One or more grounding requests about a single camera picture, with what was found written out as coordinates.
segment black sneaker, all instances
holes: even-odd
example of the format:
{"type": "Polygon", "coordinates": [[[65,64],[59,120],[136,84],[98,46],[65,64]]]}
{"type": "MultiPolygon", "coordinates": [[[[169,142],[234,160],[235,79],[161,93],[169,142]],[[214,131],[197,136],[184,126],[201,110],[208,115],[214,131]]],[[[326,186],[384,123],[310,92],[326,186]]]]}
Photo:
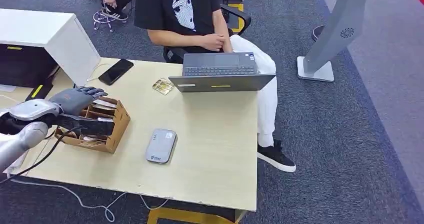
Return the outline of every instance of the black sneaker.
{"type": "Polygon", "coordinates": [[[110,17],[119,21],[125,21],[128,19],[127,14],[123,13],[122,11],[117,11],[115,8],[111,7],[108,4],[105,5],[105,7],[102,10],[102,13],[107,17],[110,17]]]}
{"type": "Polygon", "coordinates": [[[257,157],[283,172],[296,171],[296,164],[281,152],[281,141],[274,140],[274,146],[257,145],[257,157]]]}

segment office chair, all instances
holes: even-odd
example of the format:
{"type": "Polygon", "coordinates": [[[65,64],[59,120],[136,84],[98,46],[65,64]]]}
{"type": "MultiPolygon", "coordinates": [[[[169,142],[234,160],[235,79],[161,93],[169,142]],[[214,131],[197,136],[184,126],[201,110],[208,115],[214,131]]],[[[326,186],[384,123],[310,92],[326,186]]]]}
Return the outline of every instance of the office chair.
{"type": "MultiPolygon", "coordinates": [[[[224,5],[224,4],[221,4],[221,9],[222,9],[222,11],[227,11],[228,13],[243,19],[244,27],[240,30],[238,35],[241,36],[246,31],[246,29],[250,26],[250,24],[252,22],[252,18],[251,18],[251,16],[244,13],[243,11],[238,10],[237,8],[234,8],[234,7],[229,7],[229,6],[224,5]]],[[[183,60],[184,54],[186,54],[186,53],[187,53],[187,51],[185,51],[181,47],[169,47],[169,46],[163,47],[163,58],[165,59],[165,61],[167,63],[172,62],[171,61],[172,55],[177,55],[178,57],[181,58],[181,60],[183,60]]]]}
{"type": "Polygon", "coordinates": [[[102,10],[103,10],[103,8],[105,8],[103,0],[100,0],[100,3],[101,3],[101,9],[96,11],[93,14],[94,30],[98,30],[99,26],[101,24],[107,24],[109,26],[109,32],[113,32],[114,29],[112,29],[111,22],[115,21],[115,19],[110,18],[110,17],[103,14],[102,10]]]}

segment card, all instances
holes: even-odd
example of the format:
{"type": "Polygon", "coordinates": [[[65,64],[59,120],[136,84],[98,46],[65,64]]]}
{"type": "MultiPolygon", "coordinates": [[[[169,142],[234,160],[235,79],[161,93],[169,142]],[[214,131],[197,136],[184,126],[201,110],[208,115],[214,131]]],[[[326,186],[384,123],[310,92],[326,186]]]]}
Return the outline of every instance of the card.
{"type": "Polygon", "coordinates": [[[166,95],[174,88],[174,84],[165,78],[161,78],[153,84],[152,88],[166,95]]]}

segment hand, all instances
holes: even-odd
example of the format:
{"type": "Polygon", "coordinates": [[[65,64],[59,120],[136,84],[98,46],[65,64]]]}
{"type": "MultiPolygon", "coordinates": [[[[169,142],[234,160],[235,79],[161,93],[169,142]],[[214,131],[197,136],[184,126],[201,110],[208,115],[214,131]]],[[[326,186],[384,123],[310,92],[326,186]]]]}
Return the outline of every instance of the hand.
{"type": "Polygon", "coordinates": [[[109,6],[112,6],[113,8],[116,8],[117,5],[117,1],[116,0],[103,0],[104,3],[108,4],[109,6]]]}
{"type": "Polygon", "coordinates": [[[199,46],[209,51],[219,52],[220,49],[223,47],[225,40],[226,39],[224,35],[221,34],[214,33],[204,35],[200,37],[199,46]]]}
{"type": "Polygon", "coordinates": [[[88,107],[93,101],[107,95],[102,89],[81,86],[65,89],[52,96],[49,101],[58,104],[64,114],[78,116],[81,110],[88,107]]]}

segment black smartphone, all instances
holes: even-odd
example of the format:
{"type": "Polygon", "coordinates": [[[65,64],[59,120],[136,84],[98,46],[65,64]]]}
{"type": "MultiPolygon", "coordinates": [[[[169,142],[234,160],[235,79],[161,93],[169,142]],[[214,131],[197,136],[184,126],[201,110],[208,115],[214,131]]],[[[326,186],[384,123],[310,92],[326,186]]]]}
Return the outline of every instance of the black smartphone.
{"type": "Polygon", "coordinates": [[[107,71],[105,71],[101,76],[99,76],[98,79],[102,83],[110,86],[133,66],[134,64],[131,61],[121,59],[113,66],[111,66],[107,71]]]}

